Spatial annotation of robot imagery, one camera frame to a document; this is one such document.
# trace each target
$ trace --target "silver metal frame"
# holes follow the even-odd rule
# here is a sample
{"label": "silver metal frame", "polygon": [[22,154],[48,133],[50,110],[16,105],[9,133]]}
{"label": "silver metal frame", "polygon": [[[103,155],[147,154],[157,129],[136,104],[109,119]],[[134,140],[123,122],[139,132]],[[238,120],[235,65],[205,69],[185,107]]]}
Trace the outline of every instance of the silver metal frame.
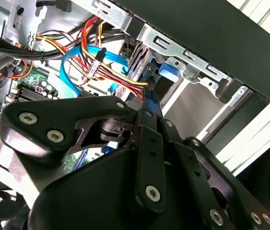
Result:
{"label": "silver metal frame", "polygon": [[207,135],[211,134],[224,119],[232,112],[238,104],[238,101],[242,98],[246,92],[249,91],[247,86],[240,87],[237,92],[233,95],[232,99],[221,108],[216,116],[206,125],[206,127],[198,134],[197,139],[203,140]]}
{"label": "silver metal frame", "polygon": [[237,176],[270,148],[270,104],[216,156]]}
{"label": "silver metal frame", "polygon": [[[114,5],[108,0],[72,0],[74,3],[83,7],[106,20],[108,23],[126,31],[132,17],[124,12],[123,9]],[[99,8],[93,6],[96,2],[101,2]],[[105,5],[110,5],[110,12],[104,14]],[[117,15],[120,15],[120,22],[117,22]],[[157,51],[158,53],[168,56],[176,57],[185,61],[195,69],[207,74],[215,81],[227,79],[229,82],[232,78],[217,68],[210,65],[207,61],[201,59],[191,51],[181,47],[161,32],[156,31],[148,24],[145,24],[140,35],[137,38],[142,41],[147,47]],[[163,112],[166,113],[171,105],[174,103],[179,94],[185,89],[188,82],[184,79],[179,79],[170,89],[168,95],[162,101]],[[199,135],[204,137],[206,130],[220,117],[220,114],[230,106],[234,106],[236,100],[244,94],[247,89],[237,91],[236,97],[217,114],[217,116],[208,124],[204,131]],[[237,137],[235,137],[218,155],[218,159],[225,164],[225,166],[233,172],[234,175],[239,174],[247,166],[249,166],[257,157],[263,154],[270,147],[270,104],[247,126],[242,130]]]}
{"label": "silver metal frame", "polygon": [[[18,7],[24,8],[25,11],[19,30],[13,27]],[[42,7],[36,16],[36,0],[0,0],[0,9],[7,9],[4,12],[0,11],[0,34],[3,34],[3,38],[32,49],[38,26],[45,18],[47,7]]]}

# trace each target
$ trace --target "orange wire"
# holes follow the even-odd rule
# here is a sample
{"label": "orange wire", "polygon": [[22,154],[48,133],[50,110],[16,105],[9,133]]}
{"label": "orange wire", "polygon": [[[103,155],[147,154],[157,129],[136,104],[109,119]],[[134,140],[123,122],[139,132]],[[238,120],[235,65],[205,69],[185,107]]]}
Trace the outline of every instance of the orange wire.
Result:
{"label": "orange wire", "polygon": [[33,69],[33,61],[31,61],[30,69],[29,69],[29,71],[27,71],[26,74],[24,74],[24,75],[22,75],[22,76],[19,76],[19,77],[16,77],[16,76],[12,76],[12,77],[13,77],[14,79],[25,78],[26,76],[28,76],[28,75],[31,73],[32,69]]}

